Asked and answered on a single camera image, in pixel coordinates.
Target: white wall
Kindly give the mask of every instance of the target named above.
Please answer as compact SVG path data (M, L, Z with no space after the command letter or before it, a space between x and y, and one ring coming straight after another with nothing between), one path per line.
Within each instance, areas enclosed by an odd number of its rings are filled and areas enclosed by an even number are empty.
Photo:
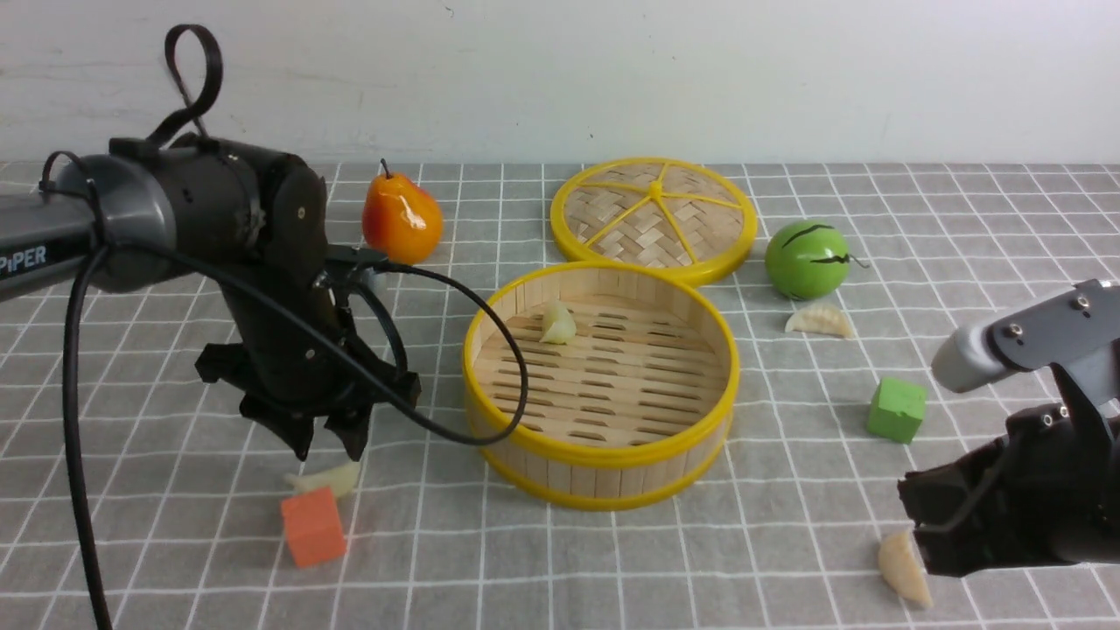
M316 159L1120 161L1116 0L0 0L0 159L147 135L180 21Z

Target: robotic arm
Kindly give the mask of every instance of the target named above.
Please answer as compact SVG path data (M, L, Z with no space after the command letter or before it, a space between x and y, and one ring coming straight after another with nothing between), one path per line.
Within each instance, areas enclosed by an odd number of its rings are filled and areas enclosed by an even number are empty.
M206 55L197 100L188 95L175 64L176 43L187 31ZM82 563L100 630L111 630L112 621L90 522L77 418L77 340L90 286L127 293L193 272L216 280L242 342L208 344L195 363L198 376L244 392L241 415L279 436L300 461L316 418L327 418L326 428L357 461L379 402L441 437L486 446L516 429L529 397L524 358L485 299L382 252L328 243L326 184L302 159L206 133L200 119L222 83L221 52L207 29L172 28L164 53L184 109L147 138L110 140L108 154L53 154L37 194L0 197L0 302L74 279L63 343L63 433ZM190 122L199 132L172 141ZM52 182L59 156L71 164ZM375 291L384 272L440 280L494 319L521 376L521 397L505 428L489 436L464 435L416 409L419 379L409 371L404 345ZM384 328L393 363L377 358L357 335L349 307L354 294Z
M926 569L1120 562L1120 287L1090 280L962 327L933 376L956 393L1049 368L1062 401L1007 418L956 462L906 473L898 492Z

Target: orange cube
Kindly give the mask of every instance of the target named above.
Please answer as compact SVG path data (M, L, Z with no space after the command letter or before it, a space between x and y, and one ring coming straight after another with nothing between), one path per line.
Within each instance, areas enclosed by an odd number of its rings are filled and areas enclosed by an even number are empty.
M284 538L296 566L304 568L340 557L346 537L330 488L297 494L280 502Z

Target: toy food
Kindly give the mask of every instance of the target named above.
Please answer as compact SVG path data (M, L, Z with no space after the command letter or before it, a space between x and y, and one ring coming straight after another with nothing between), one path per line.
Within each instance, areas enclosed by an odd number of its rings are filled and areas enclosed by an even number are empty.
M362 210L365 242L393 262L416 265L431 256L444 232L444 213L436 200L400 173L373 178Z
M335 466L315 474L293 475L286 474L284 481L296 489L296 492L305 493L320 488L330 488L335 499L340 499L354 491L357 485L357 475L362 471L362 464L357 462L346 462L340 466Z
M825 302L811 304L797 311L785 322L785 332L814 333L853 339L856 331L842 311Z
M568 340L576 336L576 319L563 303L552 300L544 307L541 331L541 343L568 343Z
M816 299L834 291L856 260L839 230L820 221L796 221L778 230L766 245L766 274L791 299Z
M914 553L911 530L892 534L879 544L879 573L883 580L903 597L927 609L933 605L930 585Z

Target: black cable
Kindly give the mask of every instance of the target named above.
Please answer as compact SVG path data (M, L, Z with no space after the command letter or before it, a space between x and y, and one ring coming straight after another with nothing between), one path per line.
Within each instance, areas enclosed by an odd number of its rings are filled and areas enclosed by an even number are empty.
M390 265L388 270L396 271L401 274L413 274L417 276L424 276L445 282L451 287L455 287L464 295L466 295L472 302L474 302L479 308L482 308L489 317L494 321L495 325L502 336L505 337L506 343L510 344L510 349L513 351L513 356L517 362L517 369L521 373L521 395L517 399L517 408L513 414L513 418L510 420L510 425L506 426L501 432L496 433L491 437L475 437L473 435L461 434L459 432L447 429L430 418L423 416L417 411L407 400L396 395L392 389L389 388L384 382L377 377L370 373L361 363L354 360L353 356L346 353L345 350L338 348L330 342L323 333L317 331L315 326L308 324L301 319L298 315L289 311L288 308L281 306L274 299L262 293L260 289L253 287L249 282L245 282L241 278L237 278L231 274L226 274L222 269L214 267L213 265L203 262L200 260L195 260L188 256L184 256L175 250L167 249L155 243L148 243L142 241L118 241L113 244L114 249L134 249L140 251L146 251L151 254L156 254L160 258L166 258L172 262L176 262L192 271L202 274L207 278L218 282L225 288L233 288L244 295L245 297L252 299L261 306L272 309L273 313L286 319L291 325L299 328L301 332L307 334L311 340L318 343L324 350L334 355L344 368L357 380L364 382L365 385L377 390L377 392L384 397L385 401L396 407L402 414L404 414L410 420L420 425L421 427L435 433L436 435L455 442L458 444L465 444L467 446L489 446L496 444L506 437L508 437L521 424L521 417L524 415L525 405L529 402L529 368L525 364L525 358L521 353L521 349L517 348L516 340L513 339L513 334L510 328L506 327L505 323L502 322L502 317L491 308L489 304L483 299L478 294L465 287L463 284L448 278L441 274L435 271L428 271L427 269L420 269L417 267L409 267L407 265Z
M203 47L203 55L206 58L206 80L203 83L203 90L198 94L198 100L192 101L190 94L187 92L186 83L183 81L183 75L179 74L178 65L175 63L175 46L179 41L179 37L184 34L190 31L198 38L198 43ZM179 91L183 96L184 106L181 110L176 110L171 112L159 127L152 131L147 140L148 142L155 145L156 147L162 147L168 143L176 133L183 129L188 122L194 121L195 126L198 127L198 132L203 138L208 138L206 135L206 128L202 123L202 117L205 114L214 103L217 101L217 94L222 90L222 77L224 72L224 66L222 64L222 48L217 44L217 39L214 37L206 27L187 24L178 25L171 30L167 31L167 37L164 39L164 58L167 62L167 70L171 73L171 81L175 82L175 87Z
M358 296L362 297L362 300L370 306L370 311L373 311L373 315L381 324L381 330L385 332L385 340L389 342L389 349L393 353L393 364L396 368L396 376L400 377L404 372L408 372L409 356L404 351L404 342L401 340L401 333L396 330L396 324L393 323L393 316L389 314L389 309L381 303L381 299L377 298L376 294L362 282L351 282L346 289L357 291Z
M66 450L66 476L69 480L71 504L74 508L74 522L77 526L82 567L85 569L85 583L93 604L93 619L99 630L112 630L113 626L109 614L109 603L105 601L105 586L101 581L93 519L90 516L90 498L85 490L85 471L82 467L82 441L77 427L77 363L78 328L82 323L85 294L90 289L94 272L108 254L109 248L102 245L92 256L86 257L71 287L69 302L66 304L66 325L63 330L63 438Z

